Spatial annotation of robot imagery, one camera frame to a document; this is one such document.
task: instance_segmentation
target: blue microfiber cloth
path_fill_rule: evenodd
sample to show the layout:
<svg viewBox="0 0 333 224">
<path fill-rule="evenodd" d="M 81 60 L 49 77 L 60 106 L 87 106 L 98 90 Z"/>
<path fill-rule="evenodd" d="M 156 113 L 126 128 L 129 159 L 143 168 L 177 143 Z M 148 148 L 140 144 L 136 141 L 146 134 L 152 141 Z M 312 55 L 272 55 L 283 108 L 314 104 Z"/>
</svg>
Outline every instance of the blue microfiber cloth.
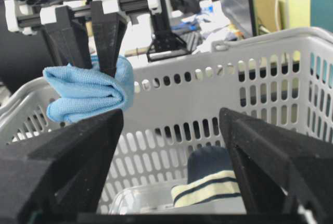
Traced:
<svg viewBox="0 0 333 224">
<path fill-rule="evenodd" d="M 47 108 L 47 116 L 55 122 L 78 122 L 107 111 L 123 111 L 133 105 L 134 75 L 130 62 L 119 57 L 115 78 L 99 71 L 97 56 L 93 68 L 80 69 L 67 65 L 44 69 L 44 78 L 59 93 L 60 99 Z"/>
</svg>

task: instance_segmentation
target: computer monitor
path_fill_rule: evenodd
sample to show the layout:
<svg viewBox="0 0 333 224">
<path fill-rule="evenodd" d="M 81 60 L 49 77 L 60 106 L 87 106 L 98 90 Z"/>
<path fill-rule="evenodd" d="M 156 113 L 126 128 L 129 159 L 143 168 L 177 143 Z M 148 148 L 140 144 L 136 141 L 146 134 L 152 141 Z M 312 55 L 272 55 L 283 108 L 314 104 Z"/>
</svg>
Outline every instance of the computer monitor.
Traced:
<svg viewBox="0 0 333 224">
<path fill-rule="evenodd" d="M 245 38 L 258 35 L 254 0 L 220 0 L 223 13 L 244 34 Z"/>
</svg>

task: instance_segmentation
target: white plastic basket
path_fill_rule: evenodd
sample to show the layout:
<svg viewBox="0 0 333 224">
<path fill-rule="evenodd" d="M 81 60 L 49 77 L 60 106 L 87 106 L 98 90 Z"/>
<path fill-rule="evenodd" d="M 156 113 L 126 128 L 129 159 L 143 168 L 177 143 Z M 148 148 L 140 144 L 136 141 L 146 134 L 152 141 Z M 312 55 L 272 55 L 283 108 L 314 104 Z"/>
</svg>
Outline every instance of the white plastic basket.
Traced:
<svg viewBox="0 0 333 224">
<path fill-rule="evenodd" d="M 213 49 L 135 69 L 134 106 L 124 114 L 100 201 L 102 213 L 123 189 L 186 178 L 193 150 L 224 146 L 218 128 L 222 107 L 332 141 L 330 33 L 317 28 L 286 30 L 216 43 Z M 63 127 L 45 116 L 48 103 L 56 98 L 43 79 L 23 86 L 0 108 L 0 144 Z"/>
</svg>

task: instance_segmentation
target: blue object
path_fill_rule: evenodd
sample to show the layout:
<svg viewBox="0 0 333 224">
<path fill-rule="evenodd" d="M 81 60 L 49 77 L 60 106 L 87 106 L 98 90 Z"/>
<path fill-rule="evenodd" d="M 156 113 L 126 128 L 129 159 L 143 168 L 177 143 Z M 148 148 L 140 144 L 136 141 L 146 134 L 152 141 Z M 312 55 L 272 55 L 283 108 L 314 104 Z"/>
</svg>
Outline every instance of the blue object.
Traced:
<svg viewBox="0 0 333 224">
<path fill-rule="evenodd" d="M 67 65 L 49 67 L 43 75 L 59 93 L 60 99 L 47 108 L 47 116 L 55 122 L 78 122 L 107 111 L 123 111 L 133 105 L 134 75 L 130 62 L 119 57 L 115 78 L 99 71 L 97 56 L 93 68 L 80 69 Z"/>
</svg>

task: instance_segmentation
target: basket hole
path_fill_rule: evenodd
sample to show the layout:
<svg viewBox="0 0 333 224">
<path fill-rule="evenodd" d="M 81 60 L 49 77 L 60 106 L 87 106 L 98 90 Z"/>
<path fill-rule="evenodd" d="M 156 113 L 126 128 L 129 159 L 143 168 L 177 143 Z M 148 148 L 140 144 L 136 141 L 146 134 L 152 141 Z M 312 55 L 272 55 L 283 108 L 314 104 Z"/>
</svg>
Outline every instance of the basket hole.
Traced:
<svg viewBox="0 0 333 224">
<path fill-rule="evenodd" d="M 135 174 L 134 166 L 133 166 L 133 163 L 132 163 L 132 161 L 129 157 L 125 157 L 125 164 L 126 164 L 126 168 L 129 171 L 129 174 L 133 176 Z"/>
<path fill-rule="evenodd" d="M 232 64 L 228 64 L 227 72 L 228 72 L 228 74 L 234 74 L 235 73 L 235 66 L 232 65 Z"/>
<path fill-rule="evenodd" d="M 318 116 L 317 137 L 319 138 L 322 130 L 322 118 Z"/>
<path fill-rule="evenodd" d="M 176 149 L 171 148 L 169 153 L 170 153 L 170 160 L 171 160 L 172 166 L 177 168 L 179 166 L 179 160 L 178 160 L 178 155 L 177 155 Z"/>
<path fill-rule="evenodd" d="M 292 98 L 296 99 L 298 98 L 299 95 L 299 79 L 294 78 L 292 80 Z"/>
<path fill-rule="evenodd" d="M 176 135 L 176 141 L 182 142 L 182 135 L 181 135 L 181 129 L 178 124 L 176 124 L 174 127 L 175 135 Z"/>
<path fill-rule="evenodd" d="M 274 77 L 277 75 L 277 55 L 271 56 L 271 76 Z"/>
<path fill-rule="evenodd" d="M 139 172 L 139 173 L 143 173 L 144 172 L 144 168 L 143 168 L 143 165 L 141 163 L 141 159 L 138 155 L 134 155 L 134 164 L 135 164 L 135 167 L 136 167 L 136 170 Z"/>
<path fill-rule="evenodd" d="M 223 75 L 223 66 L 222 66 L 222 65 L 218 65 L 218 66 L 217 66 L 216 74 L 217 74 L 218 76 Z"/>
<path fill-rule="evenodd" d="M 283 53 L 281 56 L 281 73 L 287 74 L 289 69 L 290 57 L 288 53 Z"/>
<path fill-rule="evenodd" d="M 171 84 L 170 77 L 165 76 L 165 77 L 163 78 L 163 81 L 164 81 L 164 85 L 165 85 L 165 86 L 170 86 L 170 84 Z"/>
<path fill-rule="evenodd" d="M 261 119 L 262 119 L 263 121 L 267 121 L 267 109 L 265 109 L 265 108 L 263 108 L 263 109 L 261 110 Z"/>
<path fill-rule="evenodd" d="M 202 74 L 201 69 L 196 69 L 195 73 L 196 73 L 196 79 L 198 81 L 202 81 L 203 80 L 203 74 Z"/>
<path fill-rule="evenodd" d="M 194 129 L 194 135 L 196 137 L 196 139 L 200 139 L 201 135 L 200 135 L 200 129 L 199 129 L 199 123 L 198 121 L 194 121 L 193 122 L 193 129 Z"/>
<path fill-rule="evenodd" d="M 291 123 L 296 123 L 298 119 L 298 105 L 293 104 L 291 106 Z"/>
<path fill-rule="evenodd" d="M 143 154 L 142 158 L 144 160 L 144 164 L 146 166 L 146 170 L 148 172 L 151 172 L 152 171 L 152 166 L 151 166 L 151 162 L 150 162 L 149 156 L 147 154 Z"/>
<path fill-rule="evenodd" d="M 164 176 L 162 173 L 157 174 L 157 180 L 158 182 L 165 182 Z"/>
<path fill-rule="evenodd" d="M 265 78 L 267 75 L 267 58 L 261 57 L 260 59 L 260 77 Z"/>
<path fill-rule="evenodd" d="M 277 100 L 277 82 L 271 83 L 271 101 L 275 102 Z"/>
<path fill-rule="evenodd" d="M 333 65 L 330 64 L 330 65 L 329 65 L 328 86 L 329 86 L 330 88 L 332 88 L 332 87 L 333 87 L 332 84 L 333 84 Z"/>
<path fill-rule="evenodd" d="M 321 58 L 317 56 L 317 63 L 316 63 L 316 77 L 319 79 L 321 76 Z"/>
<path fill-rule="evenodd" d="M 141 176 L 141 177 L 140 177 L 140 181 L 141 181 L 141 185 L 142 185 L 142 186 L 146 186 L 146 185 L 148 185 L 148 182 L 147 182 L 146 177 Z"/>
<path fill-rule="evenodd" d="M 207 67 L 205 69 L 206 77 L 211 78 L 213 77 L 213 69 L 211 67 Z"/>
<path fill-rule="evenodd" d="M 295 51 L 292 56 L 292 71 L 297 73 L 301 65 L 301 52 Z"/>
<path fill-rule="evenodd" d="M 273 107 L 271 110 L 271 124 L 277 125 L 277 109 Z"/>
<path fill-rule="evenodd" d="M 169 143 L 169 145 L 172 145 L 173 144 L 173 140 L 172 140 L 172 136 L 171 136 L 170 127 L 166 126 L 164 128 L 164 132 L 165 132 L 166 141 Z"/>
<path fill-rule="evenodd" d="M 174 80 L 176 84 L 180 84 L 181 83 L 181 76 L 179 74 L 175 74 L 174 75 Z"/>
<path fill-rule="evenodd" d="M 134 82 L 134 92 L 136 94 L 141 92 L 140 84 L 138 82 Z"/>
<path fill-rule="evenodd" d="M 245 81 L 245 63 L 243 61 L 238 62 L 238 79 L 240 82 Z"/>
<path fill-rule="evenodd" d="M 114 178 L 114 179 L 116 179 L 118 177 L 116 169 L 114 168 L 114 163 L 111 163 L 110 174 L 111 174 L 112 178 Z"/>
<path fill-rule="evenodd" d="M 310 119 L 311 119 L 311 110 L 308 107 L 308 120 L 307 120 L 307 122 L 308 122 L 308 128 L 310 127 Z"/>
<path fill-rule="evenodd" d="M 120 175 L 122 177 L 126 176 L 125 167 L 124 167 L 124 164 L 123 164 L 123 162 L 120 158 L 116 159 L 116 165 L 117 165 L 117 168 L 118 168 L 118 171 L 119 171 Z"/>
<path fill-rule="evenodd" d="M 311 53 L 310 55 L 310 74 L 313 75 L 314 70 L 314 54 Z"/>
<path fill-rule="evenodd" d="M 154 183 L 156 183 L 156 178 L 155 178 L 154 175 L 150 175 L 150 176 L 148 176 L 148 179 L 149 179 L 150 184 L 154 184 Z"/>
<path fill-rule="evenodd" d="M 185 132 L 185 138 L 187 141 L 191 140 L 191 131 L 189 129 L 189 124 L 186 122 L 184 123 L 184 132 Z"/>
<path fill-rule="evenodd" d="M 168 154 L 165 150 L 161 151 L 161 159 L 162 159 L 163 167 L 165 169 L 169 169 L 170 168 L 170 162 L 169 162 Z"/>
<path fill-rule="evenodd" d="M 44 113 L 42 111 L 42 107 L 40 105 L 38 105 L 38 107 L 37 107 L 37 113 L 40 117 L 41 124 L 44 125 L 44 126 L 47 126 L 47 121 L 46 121 L 46 118 L 45 118 Z"/>
<path fill-rule="evenodd" d="M 118 141 L 118 145 L 120 147 L 120 150 L 123 154 L 127 154 L 128 153 L 128 148 L 127 148 L 127 145 L 126 145 L 126 142 L 125 142 L 125 139 L 124 139 L 124 136 L 121 135 L 119 137 L 119 141 Z"/>
<path fill-rule="evenodd" d="M 187 82 L 190 82 L 192 80 L 192 77 L 191 77 L 191 73 L 190 72 L 186 72 L 184 74 L 184 77 L 185 77 L 185 81 Z"/>
<path fill-rule="evenodd" d="M 20 129 L 17 130 L 18 141 L 24 140 L 25 137 Z"/>
<path fill-rule="evenodd" d="M 250 87 L 251 105 L 257 104 L 257 87 L 252 85 Z"/>
<path fill-rule="evenodd" d="M 312 113 L 312 132 L 315 133 L 316 129 L 316 112 Z"/>
<path fill-rule="evenodd" d="M 161 163 L 160 163 L 160 159 L 158 157 L 157 152 L 152 152 L 151 153 L 151 159 L 152 159 L 152 162 L 154 164 L 155 169 L 156 170 L 161 170 Z"/>
<path fill-rule="evenodd" d="M 326 83 L 326 79 L 327 79 L 327 61 L 324 60 L 324 63 L 323 63 L 323 76 L 322 76 L 323 84 Z"/>
<path fill-rule="evenodd" d="M 145 80 L 142 81 L 142 88 L 145 91 L 150 91 L 151 90 L 150 82 L 147 79 L 145 79 Z"/>
<path fill-rule="evenodd" d="M 261 98 L 261 103 L 267 102 L 267 86 L 265 83 L 260 85 L 260 98 Z"/>
<path fill-rule="evenodd" d="M 257 111 L 256 110 L 252 110 L 251 112 L 251 116 L 254 117 L 254 118 L 257 118 Z"/>
<path fill-rule="evenodd" d="M 245 88 L 240 88 L 239 90 L 240 105 L 242 107 L 246 106 L 246 90 Z"/>
<path fill-rule="evenodd" d="M 172 176 L 171 172 L 166 172 L 165 176 L 166 176 L 166 180 L 167 181 L 172 181 L 173 180 L 173 176 Z"/>
<path fill-rule="evenodd" d="M 140 131 L 137 131 L 138 133 L 138 142 L 144 142 L 145 141 L 145 138 L 143 136 L 143 134 L 140 132 Z M 148 142 L 148 146 L 153 149 L 156 147 L 155 145 L 155 140 L 154 140 L 154 137 L 153 137 L 153 134 L 152 134 L 152 131 L 150 129 L 146 129 L 145 131 L 145 134 L 146 134 L 146 138 L 147 138 L 147 142 Z"/>
<path fill-rule="evenodd" d="M 135 133 L 135 135 L 136 135 L 136 138 L 137 138 L 137 144 L 139 145 L 139 148 L 141 150 L 146 150 L 147 146 L 146 146 L 145 138 L 144 138 L 142 132 L 137 131 Z"/>
<path fill-rule="evenodd" d="M 319 104 L 319 109 L 320 109 L 321 112 L 323 112 L 323 108 L 324 108 L 324 97 L 325 97 L 324 90 L 321 89 L 321 101 L 320 101 L 320 104 Z"/>
<path fill-rule="evenodd" d="M 309 102 L 312 101 L 312 81 L 309 82 Z"/>
<path fill-rule="evenodd" d="M 281 107 L 281 124 L 282 125 L 287 124 L 287 115 L 288 115 L 287 106 L 284 105 Z"/>
<path fill-rule="evenodd" d="M 182 178 L 182 173 L 179 170 L 175 171 L 175 178 L 176 179 L 181 179 Z"/>
<path fill-rule="evenodd" d="M 110 182 L 106 183 L 106 189 L 110 194 L 111 198 L 114 198 L 116 196 L 116 192 L 114 191 L 114 188 Z"/>
<path fill-rule="evenodd" d="M 212 119 L 213 122 L 213 131 L 215 135 L 219 135 L 220 134 L 220 130 L 219 130 L 219 121 L 217 120 L 216 117 L 214 117 Z"/>
<path fill-rule="evenodd" d="M 324 123 L 324 129 L 323 129 L 323 141 L 326 142 L 326 136 L 327 136 L 327 123 Z"/>
<path fill-rule="evenodd" d="M 158 78 L 154 78 L 154 80 L 152 81 L 152 85 L 155 89 L 158 89 L 159 87 L 161 87 L 160 80 Z"/>
<path fill-rule="evenodd" d="M 317 107 L 318 103 L 318 85 L 314 87 L 314 106 Z"/>
<path fill-rule="evenodd" d="M 207 119 L 204 119 L 204 120 L 202 121 L 202 125 L 203 125 L 203 133 L 204 133 L 204 136 L 205 136 L 206 138 L 208 138 L 208 137 L 210 136 L 208 120 L 207 120 Z"/>
<path fill-rule="evenodd" d="M 281 99 L 285 101 L 288 99 L 288 81 L 283 80 L 281 84 Z"/>
<path fill-rule="evenodd" d="M 136 144 L 135 144 L 134 135 L 132 133 L 127 133 L 126 138 L 127 138 L 127 141 L 129 142 L 129 147 L 132 150 L 132 152 L 136 152 L 137 148 L 136 148 Z"/>
<path fill-rule="evenodd" d="M 255 70 L 257 69 L 257 62 L 252 58 L 249 60 L 249 78 L 255 80 Z"/>
<path fill-rule="evenodd" d="M 116 188 L 117 193 L 123 190 L 123 187 L 119 181 L 114 182 L 114 187 Z"/>
<path fill-rule="evenodd" d="M 164 142 L 164 138 L 163 138 L 163 136 L 162 136 L 161 129 L 159 129 L 159 128 L 156 128 L 156 129 L 155 129 L 155 136 L 156 136 L 157 144 L 158 144 L 160 147 L 164 147 L 164 146 L 165 146 L 165 142 Z"/>
<path fill-rule="evenodd" d="M 327 102 L 326 102 L 326 116 L 329 116 L 329 108 L 331 105 L 331 96 L 330 94 L 327 94 Z"/>
</svg>

